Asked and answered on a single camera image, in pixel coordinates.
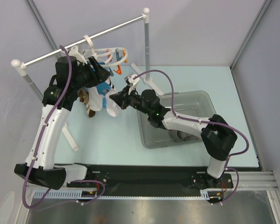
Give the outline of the white black striped sock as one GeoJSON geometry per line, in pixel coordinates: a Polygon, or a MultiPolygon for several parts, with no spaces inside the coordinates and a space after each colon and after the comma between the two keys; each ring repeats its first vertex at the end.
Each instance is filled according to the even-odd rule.
{"type": "Polygon", "coordinates": [[[111,79],[106,80],[108,87],[106,89],[106,110],[109,115],[112,117],[117,117],[119,114],[119,106],[110,98],[111,95],[118,93],[114,87],[114,84],[111,82],[111,79]]]}

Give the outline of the brown sock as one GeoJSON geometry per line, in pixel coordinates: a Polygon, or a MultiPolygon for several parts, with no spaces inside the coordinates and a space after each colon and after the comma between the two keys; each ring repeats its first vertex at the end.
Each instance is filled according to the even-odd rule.
{"type": "Polygon", "coordinates": [[[89,118],[92,118],[95,116],[96,112],[93,111],[91,108],[90,108],[90,104],[89,104],[89,93],[86,89],[81,89],[79,92],[78,92],[78,97],[79,97],[79,101],[81,103],[83,103],[86,107],[86,112],[87,112],[87,115],[89,118]]]}

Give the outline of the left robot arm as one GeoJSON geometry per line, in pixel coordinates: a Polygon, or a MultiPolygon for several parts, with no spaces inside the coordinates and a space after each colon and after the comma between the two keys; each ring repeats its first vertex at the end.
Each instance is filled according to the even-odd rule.
{"type": "Polygon", "coordinates": [[[42,99],[42,117],[28,157],[16,164],[14,173],[31,184],[58,190],[68,182],[78,181],[88,187],[93,183],[93,174],[83,164],[56,165],[56,147],[64,123],[84,88],[96,87],[105,82],[110,73],[94,57],[86,63],[76,57],[58,58],[56,74],[52,76],[42,99]]]}

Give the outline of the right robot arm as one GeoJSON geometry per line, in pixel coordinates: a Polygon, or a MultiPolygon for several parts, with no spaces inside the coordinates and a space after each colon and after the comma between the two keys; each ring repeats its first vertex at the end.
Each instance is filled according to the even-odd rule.
{"type": "Polygon", "coordinates": [[[227,157],[238,137],[221,116],[214,114],[211,118],[197,118],[178,115],[172,108],[166,108],[160,103],[154,90],[144,90],[138,94],[126,86],[109,98],[122,110],[130,106],[147,115],[148,122],[154,128],[180,131],[202,139],[210,155],[205,174],[207,187],[217,187],[222,183],[227,157]]]}

